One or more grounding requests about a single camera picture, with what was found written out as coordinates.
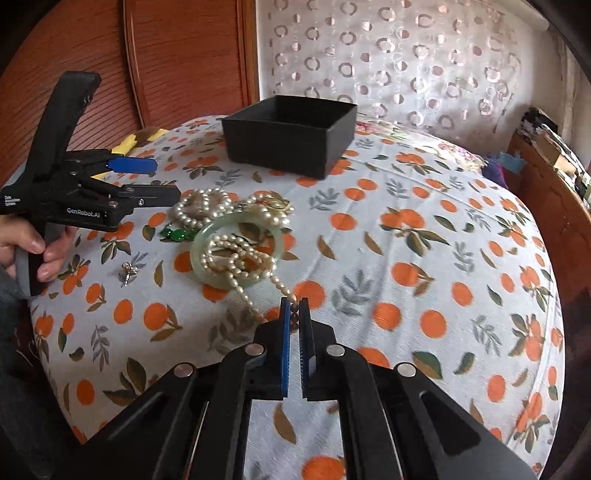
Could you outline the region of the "person's left hand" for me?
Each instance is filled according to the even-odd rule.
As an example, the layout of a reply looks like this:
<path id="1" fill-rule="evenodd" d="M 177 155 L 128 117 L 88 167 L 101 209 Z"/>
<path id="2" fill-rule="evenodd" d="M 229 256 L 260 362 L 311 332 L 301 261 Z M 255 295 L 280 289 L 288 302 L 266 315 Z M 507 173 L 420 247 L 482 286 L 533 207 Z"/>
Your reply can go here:
<path id="1" fill-rule="evenodd" d="M 53 280 L 61 271 L 68 251 L 75 240 L 77 228 L 67 226 L 60 237 L 47 244 L 42 236 L 26 220 L 13 215 L 1 216 L 1 268 L 12 278 L 16 278 L 16 249 L 41 255 L 43 263 L 37 269 L 37 279 L 41 282 Z"/>

